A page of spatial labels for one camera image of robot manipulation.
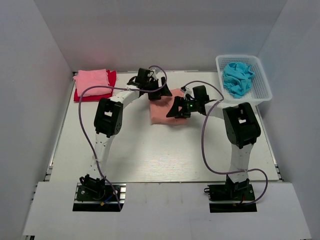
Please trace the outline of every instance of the light blue towel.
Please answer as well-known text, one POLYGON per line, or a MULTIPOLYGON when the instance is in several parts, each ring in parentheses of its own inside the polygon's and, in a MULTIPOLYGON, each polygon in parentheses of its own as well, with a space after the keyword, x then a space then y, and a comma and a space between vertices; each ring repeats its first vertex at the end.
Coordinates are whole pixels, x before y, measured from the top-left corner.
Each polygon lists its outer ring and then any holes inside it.
POLYGON ((223 86, 236 99, 243 97, 251 89, 251 79, 255 77, 251 65, 230 62, 223 70, 223 86))

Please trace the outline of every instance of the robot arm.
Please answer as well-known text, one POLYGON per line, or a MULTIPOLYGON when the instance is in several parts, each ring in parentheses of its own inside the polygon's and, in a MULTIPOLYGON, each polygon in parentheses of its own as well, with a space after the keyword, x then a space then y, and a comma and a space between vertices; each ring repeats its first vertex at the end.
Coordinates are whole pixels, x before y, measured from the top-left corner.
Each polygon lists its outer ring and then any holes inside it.
MULTIPOLYGON (((94 150, 97 159, 95 159, 95 156, 92 157, 90 168, 87 172, 91 178, 102 178, 98 171, 96 161, 99 162, 102 170, 106 169, 105 166, 111 144, 122 127, 124 108, 144 94, 144 92, 141 92, 140 90, 151 91, 159 88, 157 73, 157 68, 140 68, 137 76, 131 78, 126 85, 126 88, 130 88, 130 90, 121 91, 111 98, 102 98, 99 101, 94 118, 96 132, 94 150)), ((166 79, 162 77, 161 84, 163 85, 165 81, 166 79)), ((149 100, 158 100, 161 99, 161 96, 172 96, 167 85, 159 91, 148 93, 149 100)))
MULTIPOLYGON (((167 117, 190 118, 191 112, 207 115, 216 102, 209 100, 205 86, 197 86, 192 91, 187 87, 181 88, 184 97, 176 96, 167 117)), ((250 153, 261 134, 261 129, 251 105, 247 102, 237 106, 227 106, 225 103, 217 105, 209 114, 224 120, 226 134, 231 142, 231 164, 226 173, 226 191, 231 198, 243 194, 249 187, 249 176, 246 171, 232 173, 239 170, 248 170, 250 153)))

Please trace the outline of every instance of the cable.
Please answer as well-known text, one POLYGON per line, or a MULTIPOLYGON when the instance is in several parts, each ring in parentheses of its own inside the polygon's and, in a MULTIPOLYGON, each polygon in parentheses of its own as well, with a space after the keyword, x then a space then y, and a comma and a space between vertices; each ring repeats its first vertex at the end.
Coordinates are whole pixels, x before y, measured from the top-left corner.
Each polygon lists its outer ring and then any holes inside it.
POLYGON ((111 198, 112 198, 112 195, 108 197, 106 200, 104 200, 103 203, 106 204, 111 198))
POLYGON ((202 126, 202 131, 201 131, 201 153, 202 153, 202 158, 203 158, 203 161, 204 161, 204 164, 206 166, 207 169, 209 169, 210 172, 214 173, 214 174, 218 174, 218 175, 230 175, 230 174, 238 174, 238 173, 244 173, 244 172, 253 172, 253 171, 259 171, 261 172, 264 177, 265 177, 265 187, 264 187, 264 190, 263 192, 261 193, 261 195, 255 199, 254 201, 251 201, 251 202, 248 202, 248 203, 242 203, 243 205, 250 205, 250 204, 254 204, 256 203, 257 201, 259 201, 266 193, 267 191, 267 188, 268 188, 268 176, 267 174, 259 169, 259 168, 253 168, 253 169, 249 169, 249 170, 244 170, 244 169, 241 169, 241 170, 237 170, 237 171, 226 171, 226 172, 220 172, 220 171, 215 171, 213 170, 207 163, 207 159, 206 159, 206 154, 205 154, 205 129, 206 129, 206 125, 207 125, 207 121, 208 121, 208 118, 210 116, 210 113, 213 111, 213 109, 219 104, 221 103, 225 98, 223 96, 223 94, 221 93, 221 91, 219 89, 217 89, 215 86, 213 86, 212 84, 208 83, 208 82, 205 82, 205 81, 200 81, 200 80, 195 80, 195 81, 191 81, 189 83, 187 83, 186 85, 184 85, 184 87, 188 86, 189 84, 192 84, 192 83, 203 83, 203 84, 206 84, 206 85, 209 85, 211 86, 212 88, 214 88, 221 96, 221 99, 218 100, 210 109, 209 111, 206 113, 206 116, 205 116, 205 119, 204 119, 204 122, 203 122, 203 126, 202 126))
MULTIPOLYGON (((95 159, 95 163, 96 163, 96 166, 97 166, 97 168, 98 168, 98 171, 99 171, 101 177, 111 186, 112 191, 113 191, 114 193, 116 192, 116 190, 115 190, 114 186, 112 185, 112 183, 106 178, 106 176, 104 176, 103 172, 101 171, 101 168, 100 168, 100 165, 99 165, 99 162, 98 162, 97 153, 96 153, 95 148, 94 148, 94 146, 92 145, 92 143, 91 143, 91 141, 90 141, 90 139, 89 139, 89 137, 88 137, 88 134, 87 134, 87 132, 86 132, 86 130, 85 130, 85 127, 84 127, 84 124, 83 124, 83 121, 82 121, 82 117, 81 117, 81 103, 82 103, 82 99, 83 99, 83 97, 84 97, 84 94, 85 94, 87 91, 89 91, 90 89, 95 89, 95 88, 116 89, 116 90, 123 90, 123 91, 130 90, 130 91, 139 91, 139 92, 143 92, 143 93, 155 93, 155 92, 157 92, 157 91, 159 91, 159 90, 161 90, 162 88, 165 87, 165 85, 167 84, 168 77, 167 77, 167 73, 166 73, 161 67, 159 67, 159 66, 157 66, 157 65, 152 65, 152 66, 149 67, 149 69, 150 69, 150 68, 158 68, 158 69, 160 69, 160 70, 164 73, 164 76, 165 76, 165 82, 164 82, 164 84, 163 84, 161 87, 159 87, 158 89, 156 89, 156 90, 142 90, 142 89, 136 89, 136 88, 135 88, 135 89, 131 89, 131 88, 122 88, 122 87, 115 87, 115 86, 96 85, 96 86, 91 86, 91 87, 88 87, 87 89, 85 89, 85 90, 83 91, 83 93, 81 94, 80 99, 79 99, 78 116, 79 116, 79 123, 80 123, 81 129, 82 129, 82 132, 83 132, 86 140, 88 141, 88 143, 89 143, 89 145, 90 145, 90 148, 91 148, 91 150, 92 150, 92 152, 93 152, 94 159, 95 159)), ((118 195, 117 195, 117 194, 115 195, 115 198, 116 198, 116 201, 117 201, 117 203, 118 203, 119 209, 120 209, 120 211, 121 211, 121 204, 120 204, 120 201, 119 201, 119 198, 118 198, 118 195)))

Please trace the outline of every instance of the basket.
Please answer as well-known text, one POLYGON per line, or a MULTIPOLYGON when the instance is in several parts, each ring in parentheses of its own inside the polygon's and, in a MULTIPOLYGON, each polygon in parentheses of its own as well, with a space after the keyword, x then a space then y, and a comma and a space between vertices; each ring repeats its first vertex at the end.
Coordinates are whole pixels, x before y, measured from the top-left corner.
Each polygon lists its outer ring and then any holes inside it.
POLYGON ((219 55, 215 58, 215 62, 225 103, 239 104, 248 102, 252 105, 258 105, 264 101, 271 100, 272 93, 259 58, 250 55, 219 55), (252 65, 251 70, 255 72, 255 77, 252 78, 250 91, 241 98, 234 98, 229 91, 224 88, 224 78, 222 74, 225 66, 232 62, 241 62, 252 65))

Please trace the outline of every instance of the white table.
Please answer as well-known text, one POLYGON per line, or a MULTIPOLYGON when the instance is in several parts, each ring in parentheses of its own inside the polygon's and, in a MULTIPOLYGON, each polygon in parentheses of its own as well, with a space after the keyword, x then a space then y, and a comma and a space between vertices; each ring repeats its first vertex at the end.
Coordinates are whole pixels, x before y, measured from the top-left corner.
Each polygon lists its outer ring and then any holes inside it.
MULTIPOLYGON (((124 87, 137 73, 117 75, 117 87, 124 87)), ((171 71, 168 75, 170 89, 202 80, 219 86, 216 72, 171 71)), ((219 99, 211 87, 206 87, 211 98, 219 99)), ((82 119, 89 138, 94 143, 94 117, 97 102, 84 102, 82 119)), ((123 111, 123 124, 115 137, 107 160, 107 177, 112 182, 215 182, 225 176, 211 173, 201 155, 201 129, 205 116, 192 113, 186 125, 151 125, 148 95, 135 100, 123 111)), ((208 164, 217 171, 227 171, 231 161, 231 143, 222 119, 211 117, 205 134, 205 152, 208 164)), ((63 130, 53 159, 50 182, 68 182, 84 176, 90 166, 92 151, 81 131, 78 119, 78 103, 70 99, 63 130)), ((250 157, 249 168, 261 168, 269 180, 278 180, 273 157, 264 131, 257 139, 250 157)), ((252 181, 264 181, 259 172, 250 172, 252 181)))

